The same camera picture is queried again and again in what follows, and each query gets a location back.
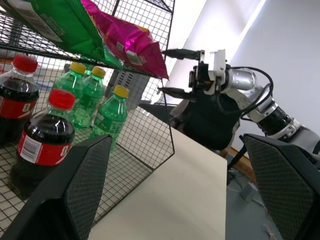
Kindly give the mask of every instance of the cola bottle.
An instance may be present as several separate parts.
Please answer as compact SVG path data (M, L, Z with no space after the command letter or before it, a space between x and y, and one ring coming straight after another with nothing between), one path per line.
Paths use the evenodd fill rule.
M75 100L72 93L53 89L48 106L25 124L9 174L9 186L20 198L28 198L69 152L75 137L70 120Z
M13 68L0 75L0 147L17 143L39 97L33 73L35 59L18 54Z

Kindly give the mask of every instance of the wire mesh shelf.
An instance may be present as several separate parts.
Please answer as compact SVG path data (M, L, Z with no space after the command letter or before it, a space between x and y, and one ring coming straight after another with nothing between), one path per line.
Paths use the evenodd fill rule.
M160 48L162 50L166 49L172 10L163 0L95 0L94 2L108 14L113 14L120 19L149 29L155 41L160 43ZM173 7L173 0L166 0L166 2ZM3 11L0 11L0 48L111 69L115 68L88 57L83 58L80 54L62 50ZM122 59L118 58L118 60L124 71L157 77L152 73L134 68Z
M95 3L106 13L148 28L160 43L160 48L167 49L174 0L95 0ZM129 88L128 117L117 139L116 148L109 156L101 201L93 222L95 225L175 153L170 126L139 107L141 101L155 103L161 98L158 87L163 87L163 82L129 66L125 66L124 72L118 72L101 62L84 60L78 54L62 51L0 12L1 27L0 74L11 69L11 61L17 53L32 55L38 61L34 78L39 89L39 99L34 113L47 106L55 80L65 73L65 66L71 61L101 66L106 71L103 80L105 89L114 84ZM87 139L91 130L77 131L73 144ZM7 186L10 169L15 163L16 147L8 145L0 148L0 237L26 202Z
M90 129L78 131L73 144L86 140L90 133ZM15 157L16 146L12 145L0 149L0 237L26 202L26 200L21 200L7 187L9 172L15 162ZM120 145L117 145L109 157L107 177L93 225L151 173L152 170L143 165Z

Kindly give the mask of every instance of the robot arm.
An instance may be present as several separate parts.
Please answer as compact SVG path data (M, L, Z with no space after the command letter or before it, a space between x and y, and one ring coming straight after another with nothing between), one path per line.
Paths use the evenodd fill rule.
M172 57L175 52L168 50L164 54ZM210 53L208 63L204 62L204 50L193 52L192 59L198 60L198 66L189 75L189 87L193 93L204 91L207 95L217 95L217 104L225 114L231 112L224 111L221 107L219 94L228 95L236 101L241 117L248 116L267 137L300 147L320 169L320 137L278 106L272 97L273 81L267 73L254 67L231 67L226 64L225 50ZM270 84L261 86L253 71L264 74Z

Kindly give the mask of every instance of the table surface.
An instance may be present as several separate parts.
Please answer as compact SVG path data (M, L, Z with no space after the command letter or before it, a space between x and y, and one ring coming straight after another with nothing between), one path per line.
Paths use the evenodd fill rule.
M91 230L89 240L224 240L227 161L172 130L175 155Z

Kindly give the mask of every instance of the white wall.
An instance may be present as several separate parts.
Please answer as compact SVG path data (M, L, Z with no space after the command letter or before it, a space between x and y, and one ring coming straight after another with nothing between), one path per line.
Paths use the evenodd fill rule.
M169 49L181 49L184 47L196 21L207 0L175 0L174 14L171 26ZM176 60L166 58L165 64L168 74L171 73Z
M273 97L292 117L320 134L320 1L267 0L233 57L232 66L252 66L271 75ZM259 81L266 83L263 77ZM262 135L241 122L237 136ZM233 147L240 149L236 138Z
M261 0L207 0L184 48L206 50L208 53L226 49L230 60L237 50L241 33L260 2ZM166 86L189 91L189 72L196 64L196 61L188 59L178 60ZM180 102L169 96L167 99L171 103Z

